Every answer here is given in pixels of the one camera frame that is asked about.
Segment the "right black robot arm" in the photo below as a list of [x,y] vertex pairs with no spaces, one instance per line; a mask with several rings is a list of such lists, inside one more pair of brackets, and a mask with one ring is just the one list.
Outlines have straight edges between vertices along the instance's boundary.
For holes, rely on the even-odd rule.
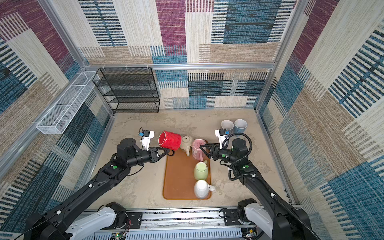
[[250,161],[251,138],[244,133],[228,135],[223,129],[216,134],[219,142],[200,145],[200,150],[209,159],[228,167],[229,180],[239,180],[257,198],[238,203],[240,221],[256,224],[272,240],[318,240],[309,215],[279,196]]

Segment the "blue mug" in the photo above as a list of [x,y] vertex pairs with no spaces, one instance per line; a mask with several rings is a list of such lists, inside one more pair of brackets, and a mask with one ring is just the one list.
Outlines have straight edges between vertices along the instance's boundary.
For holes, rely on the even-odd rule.
[[244,133],[247,127],[248,123],[245,120],[237,119],[234,122],[234,133]]

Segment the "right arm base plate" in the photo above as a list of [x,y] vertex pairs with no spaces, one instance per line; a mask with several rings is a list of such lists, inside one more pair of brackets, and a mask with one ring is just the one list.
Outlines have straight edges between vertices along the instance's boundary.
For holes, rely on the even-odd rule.
[[249,222],[244,222],[240,219],[237,209],[222,208],[219,216],[224,219],[225,226],[248,225]]

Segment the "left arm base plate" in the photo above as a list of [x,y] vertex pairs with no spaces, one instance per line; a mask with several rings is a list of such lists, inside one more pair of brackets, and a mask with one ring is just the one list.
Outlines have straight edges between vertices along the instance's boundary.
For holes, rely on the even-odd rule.
[[123,214],[123,230],[140,229],[142,224],[143,212],[125,212]]

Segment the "cream marbled mug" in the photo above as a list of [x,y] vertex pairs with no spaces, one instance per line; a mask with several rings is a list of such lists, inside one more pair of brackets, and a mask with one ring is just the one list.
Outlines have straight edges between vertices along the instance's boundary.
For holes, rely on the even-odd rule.
[[193,141],[194,139],[190,136],[182,136],[180,149],[186,152],[187,157],[189,157],[192,152]]

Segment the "red mug black handle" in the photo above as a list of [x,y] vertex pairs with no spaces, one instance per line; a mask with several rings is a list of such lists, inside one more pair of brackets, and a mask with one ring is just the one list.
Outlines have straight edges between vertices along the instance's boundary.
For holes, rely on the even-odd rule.
[[172,151],[172,155],[180,147],[181,142],[182,142],[181,135],[167,132],[167,131],[161,132],[158,138],[159,146]]

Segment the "purple mug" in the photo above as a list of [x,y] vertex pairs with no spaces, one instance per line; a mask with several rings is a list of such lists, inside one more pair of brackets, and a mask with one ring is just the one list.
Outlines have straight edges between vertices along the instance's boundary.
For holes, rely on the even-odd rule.
[[230,134],[233,133],[234,126],[235,126],[234,123],[230,120],[223,120],[221,122],[221,128],[226,129]]

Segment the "pink ghost pattern mug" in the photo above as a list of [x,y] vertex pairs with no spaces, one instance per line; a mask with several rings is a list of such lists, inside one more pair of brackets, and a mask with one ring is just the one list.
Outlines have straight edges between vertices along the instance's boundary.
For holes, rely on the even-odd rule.
[[200,162],[204,161],[204,153],[200,149],[200,146],[205,145],[207,142],[203,139],[195,139],[192,144],[192,155],[195,160]]

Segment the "orange plastic tray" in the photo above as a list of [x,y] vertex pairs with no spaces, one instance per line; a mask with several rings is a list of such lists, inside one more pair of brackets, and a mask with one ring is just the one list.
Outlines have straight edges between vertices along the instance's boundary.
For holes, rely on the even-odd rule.
[[166,200],[198,200],[194,187],[197,182],[194,176],[199,163],[193,156],[187,156],[181,149],[174,156],[167,157],[163,197]]

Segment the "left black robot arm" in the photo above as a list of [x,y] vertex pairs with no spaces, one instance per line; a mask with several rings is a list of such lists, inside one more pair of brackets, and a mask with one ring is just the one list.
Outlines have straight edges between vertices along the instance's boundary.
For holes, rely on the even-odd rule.
[[35,213],[27,218],[24,239],[68,240],[72,234],[66,231],[76,218],[99,197],[129,176],[132,167],[156,163],[169,152],[170,149],[161,147],[142,150],[136,145],[135,139],[121,140],[117,145],[117,152],[86,185],[46,213]]

